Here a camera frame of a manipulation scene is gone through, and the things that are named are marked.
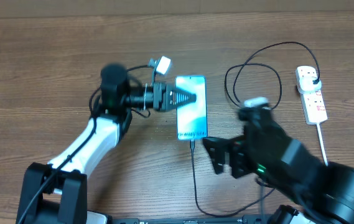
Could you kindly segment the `Samsung Galaxy smartphone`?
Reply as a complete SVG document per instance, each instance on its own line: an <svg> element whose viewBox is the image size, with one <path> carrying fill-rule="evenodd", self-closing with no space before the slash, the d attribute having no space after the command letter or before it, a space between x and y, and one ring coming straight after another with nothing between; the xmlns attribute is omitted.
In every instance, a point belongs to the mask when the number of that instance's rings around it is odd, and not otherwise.
<svg viewBox="0 0 354 224"><path fill-rule="evenodd" d="M177 137L181 141L207 137L206 79L201 75L179 76L177 88L196 95L196 100L177 108Z"/></svg>

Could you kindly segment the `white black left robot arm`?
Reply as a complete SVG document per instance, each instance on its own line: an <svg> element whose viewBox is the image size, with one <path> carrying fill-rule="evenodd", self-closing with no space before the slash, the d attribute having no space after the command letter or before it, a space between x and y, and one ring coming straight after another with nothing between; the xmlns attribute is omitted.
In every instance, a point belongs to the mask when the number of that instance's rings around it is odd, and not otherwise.
<svg viewBox="0 0 354 224"><path fill-rule="evenodd" d="M16 223L111 223L88 209L88 178L122 140L139 110L170 111L196 101L173 85L143 85L119 63L102 68L101 85L90 96L85 130L47 164L32 163L24 174Z"/></svg>

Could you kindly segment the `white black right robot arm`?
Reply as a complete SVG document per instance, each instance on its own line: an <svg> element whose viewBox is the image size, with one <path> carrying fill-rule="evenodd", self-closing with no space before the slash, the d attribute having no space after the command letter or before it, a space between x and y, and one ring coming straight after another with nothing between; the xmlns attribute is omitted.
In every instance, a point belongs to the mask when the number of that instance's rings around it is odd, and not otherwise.
<svg viewBox="0 0 354 224"><path fill-rule="evenodd" d="M317 223L354 223L354 168L323 164L286 134L267 104L241 108L238 117L241 136L202 139L216 174L229 164L234 178L256 174Z"/></svg>

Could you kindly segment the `white charger plug adapter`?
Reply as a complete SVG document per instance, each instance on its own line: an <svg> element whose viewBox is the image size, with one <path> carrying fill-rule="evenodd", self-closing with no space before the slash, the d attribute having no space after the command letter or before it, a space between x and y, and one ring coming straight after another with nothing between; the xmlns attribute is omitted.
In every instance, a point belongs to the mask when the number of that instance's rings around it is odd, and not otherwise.
<svg viewBox="0 0 354 224"><path fill-rule="evenodd" d="M297 89L300 94L309 94L315 91L319 91L322 88L322 82L313 77L300 77L297 82Z"/></svg>

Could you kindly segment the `white power strip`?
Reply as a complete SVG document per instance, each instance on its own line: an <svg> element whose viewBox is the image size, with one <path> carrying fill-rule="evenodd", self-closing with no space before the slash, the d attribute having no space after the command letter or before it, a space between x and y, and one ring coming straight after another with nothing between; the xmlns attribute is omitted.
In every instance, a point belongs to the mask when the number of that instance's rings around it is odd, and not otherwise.
<svg viewBox="0 0 354 224"><path fill-rule="evenodd" d="M300 66L295 70L296 80L300 77L313 77L317 79L317 71L314 67ZM328 119L321 89L309 94L300 94L305 122L309 125L323 123Z"/></svg>

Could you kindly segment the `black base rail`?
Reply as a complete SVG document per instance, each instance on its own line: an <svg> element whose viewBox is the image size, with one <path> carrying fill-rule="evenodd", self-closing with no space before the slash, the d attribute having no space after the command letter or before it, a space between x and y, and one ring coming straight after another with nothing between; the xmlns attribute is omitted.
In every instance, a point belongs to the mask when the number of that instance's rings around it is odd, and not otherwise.
<svg viewBox="0 0 354 224"><path fill-rule="evenodd" d="M261 215L243 215L230 218L165 218L138 219L113 218L108 215L108 223L112 224L260 224Z"/></svg>

